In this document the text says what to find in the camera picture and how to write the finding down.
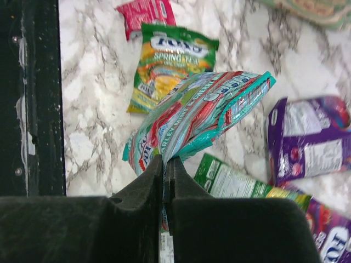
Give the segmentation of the green yellow Fox's spring tea bag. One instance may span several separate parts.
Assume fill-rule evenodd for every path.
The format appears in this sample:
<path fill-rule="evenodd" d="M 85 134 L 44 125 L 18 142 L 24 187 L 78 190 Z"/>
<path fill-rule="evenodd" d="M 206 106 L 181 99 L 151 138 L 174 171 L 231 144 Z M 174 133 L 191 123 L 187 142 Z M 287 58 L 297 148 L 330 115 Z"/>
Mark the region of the green yellow Fox's spring tea bag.
<path fill-rule="evenodd" d="M 191 73 L 211 72 L 219 40 L 185 27 L 142 24 L 142 47 L 127 112 L 149 113 Z"/>

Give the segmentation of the teal red Fox's mint bag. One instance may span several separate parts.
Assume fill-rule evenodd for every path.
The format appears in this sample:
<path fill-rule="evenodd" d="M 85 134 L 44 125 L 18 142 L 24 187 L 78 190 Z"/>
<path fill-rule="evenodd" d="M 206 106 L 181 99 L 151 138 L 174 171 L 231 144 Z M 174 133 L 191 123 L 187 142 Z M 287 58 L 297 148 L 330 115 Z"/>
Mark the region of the teal red Fox's mint bag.
<path fill-rule="evenodd" d="M 249 114 L 275 83 L 269 71 L 189 75 L 129 137 L 123 161 L 140 175 L 156 155 L 164 163 L 173 157 L 190 158 Z"/>

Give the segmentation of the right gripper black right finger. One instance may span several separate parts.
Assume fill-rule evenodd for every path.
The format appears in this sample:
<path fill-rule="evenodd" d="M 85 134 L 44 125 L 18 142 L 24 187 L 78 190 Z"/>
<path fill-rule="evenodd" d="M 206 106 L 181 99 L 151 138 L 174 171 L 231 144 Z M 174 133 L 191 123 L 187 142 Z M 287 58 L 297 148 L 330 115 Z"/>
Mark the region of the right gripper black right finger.
<path fill-rule="evenodd" d="M 166 166 L 175 262 L 320 262 L 305 214 L 282 198 L 213 198 L 180 158 Z"/>

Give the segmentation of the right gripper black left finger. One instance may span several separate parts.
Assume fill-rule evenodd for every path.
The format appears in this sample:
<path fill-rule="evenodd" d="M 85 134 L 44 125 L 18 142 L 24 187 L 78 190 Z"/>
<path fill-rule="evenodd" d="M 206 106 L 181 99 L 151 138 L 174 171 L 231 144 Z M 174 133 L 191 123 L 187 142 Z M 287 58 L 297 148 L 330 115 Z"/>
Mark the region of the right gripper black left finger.
<path fill-rule="evenodd" d="M 111 197 L 1 198 L 1 262 L 159 262 L 162 158 Z"/>

